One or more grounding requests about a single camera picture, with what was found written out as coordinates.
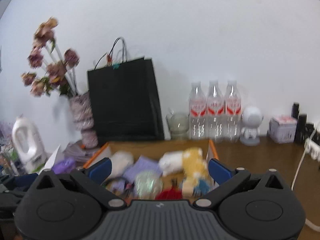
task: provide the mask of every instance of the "open box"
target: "open box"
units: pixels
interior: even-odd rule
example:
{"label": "open box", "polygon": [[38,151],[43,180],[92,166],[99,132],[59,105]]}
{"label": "open box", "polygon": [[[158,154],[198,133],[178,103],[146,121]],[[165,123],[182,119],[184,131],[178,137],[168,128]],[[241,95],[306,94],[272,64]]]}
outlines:
{"label": "open box", "polygon": [[[214,147],[212,140],[171,140],[171,141],[154,141],[154,142],[108,142],[101,147],[93,157],[84,164],[84,168],[89,168],[98,161],[105,157],[110,157],[117,151],[130,152],[133,155],[134,161],[136,162],[141,155],[150,158],[155,161],[163,156],[165,152],[181,151],[191,147],[199,147],[203,152],[203,159],[209,162],[210,159],[219,159],[217,151]],[[182,182],[184,173],[174,173],[166,177],[161,177],[163,181],[163,189],[169,189],[172,186],[171,180],[177,179],[178,184]]]}

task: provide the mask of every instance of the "textured vase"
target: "textured vase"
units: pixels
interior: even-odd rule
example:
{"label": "textured vase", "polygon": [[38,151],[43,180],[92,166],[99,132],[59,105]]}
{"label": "textured vase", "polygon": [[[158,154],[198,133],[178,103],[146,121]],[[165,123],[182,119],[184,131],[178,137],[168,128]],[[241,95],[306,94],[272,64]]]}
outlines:
{"label": "textured vase", "polygon": [[98,138],[93,128],[93,117],[89,93],[70,98],[70,109],[76,129],[81,131],[82,143],[86,148],[98,145]]}

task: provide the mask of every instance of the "yellow plush toy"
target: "yellow plush toy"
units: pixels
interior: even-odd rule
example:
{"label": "yellow plush toy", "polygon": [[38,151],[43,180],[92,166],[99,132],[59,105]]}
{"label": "yellow plush toy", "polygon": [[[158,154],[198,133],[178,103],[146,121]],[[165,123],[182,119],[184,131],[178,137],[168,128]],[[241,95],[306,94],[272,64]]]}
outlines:
{"label": "yellow plush toy", "polygon": [[200,148],[189,148],[182,154],[182,167],[186,176],[186,182],[197,186],[199,179],[207,179],[208,165],[202,157]]}

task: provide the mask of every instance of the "white robot figurine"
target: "white robot figurine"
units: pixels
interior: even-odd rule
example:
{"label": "white robot figurine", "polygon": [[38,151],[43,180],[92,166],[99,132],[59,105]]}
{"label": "white robot figurine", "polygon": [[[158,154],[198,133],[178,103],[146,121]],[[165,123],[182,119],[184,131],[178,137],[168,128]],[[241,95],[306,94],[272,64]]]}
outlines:
{"label": "white robot figurine", "polygon": [[242,113],[242,129],[240,141],[248,146],[255,146],[260,143],[259,126],[263,120],[261,111],[255,106],[248,106]]}

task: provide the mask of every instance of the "circular cover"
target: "circular cover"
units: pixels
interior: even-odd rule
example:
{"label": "circular cover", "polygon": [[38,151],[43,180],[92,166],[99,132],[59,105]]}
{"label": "circular cover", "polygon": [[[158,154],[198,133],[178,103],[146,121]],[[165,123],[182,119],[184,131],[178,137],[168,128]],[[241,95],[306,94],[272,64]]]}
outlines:
{"label": "circular cover", "polygon": [[98,202],[87,195],[46,188],[23,198],[15,224],[29,240],[71,240],[90,233],[101,214]]}
{"label": "circular cover", "polygon": [[233,235],[250,240],[290,239],[305,222],[298,200],[272,189],[241,192],[226,198],[219,207],[219,216]]}

